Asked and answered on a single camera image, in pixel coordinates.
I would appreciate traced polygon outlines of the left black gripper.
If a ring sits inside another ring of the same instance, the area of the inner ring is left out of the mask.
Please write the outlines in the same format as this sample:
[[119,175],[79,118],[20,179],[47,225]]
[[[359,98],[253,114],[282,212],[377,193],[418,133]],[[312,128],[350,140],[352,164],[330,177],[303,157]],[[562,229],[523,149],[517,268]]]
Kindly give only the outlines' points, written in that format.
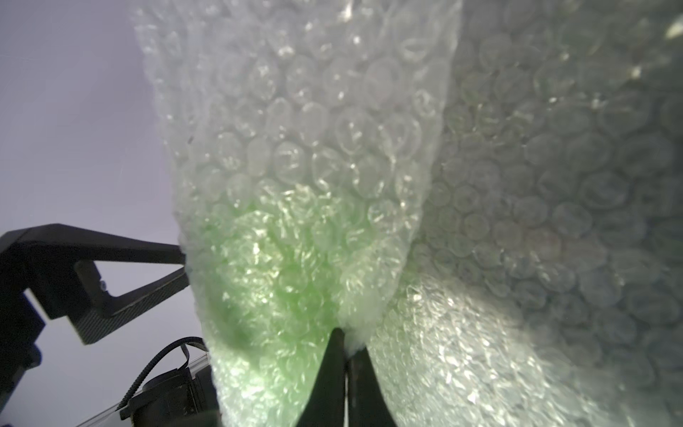
[[85,345],[188,287],[177,245],[53,223],[1,237],[1,407],[42,363],[36,341],[65,318]]

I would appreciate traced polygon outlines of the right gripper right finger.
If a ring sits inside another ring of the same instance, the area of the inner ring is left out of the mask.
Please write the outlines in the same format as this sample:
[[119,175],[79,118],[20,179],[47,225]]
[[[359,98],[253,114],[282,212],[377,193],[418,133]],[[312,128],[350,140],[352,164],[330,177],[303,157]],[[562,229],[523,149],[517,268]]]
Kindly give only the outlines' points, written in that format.
[[348,360],[348,420],[351,427],[397,427],[367,348]]

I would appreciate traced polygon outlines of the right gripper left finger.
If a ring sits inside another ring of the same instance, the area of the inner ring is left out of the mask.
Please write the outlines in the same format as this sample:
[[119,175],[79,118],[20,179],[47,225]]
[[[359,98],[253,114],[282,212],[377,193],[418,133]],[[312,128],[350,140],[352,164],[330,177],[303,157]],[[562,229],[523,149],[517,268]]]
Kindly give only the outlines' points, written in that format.
[[335,328],[325,348],[309,401],[297,426],[342,427],[345,418],[346,355],[345,334]]

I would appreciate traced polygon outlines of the green plastic wine glass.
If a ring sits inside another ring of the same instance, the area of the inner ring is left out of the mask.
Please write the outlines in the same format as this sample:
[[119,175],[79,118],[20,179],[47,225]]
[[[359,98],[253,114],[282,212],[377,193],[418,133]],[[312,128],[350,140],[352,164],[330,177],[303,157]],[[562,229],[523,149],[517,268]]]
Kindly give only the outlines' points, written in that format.
[[351,355],[396,294],[410,231],[392,199],[260,183],[217,206],[189,267],[225,426],[292,426],[332,331]]

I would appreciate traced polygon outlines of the bubble wrap sheet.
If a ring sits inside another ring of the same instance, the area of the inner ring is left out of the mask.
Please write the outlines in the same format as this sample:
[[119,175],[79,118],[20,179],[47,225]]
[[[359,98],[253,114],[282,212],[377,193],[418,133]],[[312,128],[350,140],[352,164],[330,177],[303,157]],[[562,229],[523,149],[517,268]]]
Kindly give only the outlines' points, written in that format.
[[681,425],[681,2],[132,12],[196,304],[217,206],[385,197],[410,245],[362,349],[398,425]]

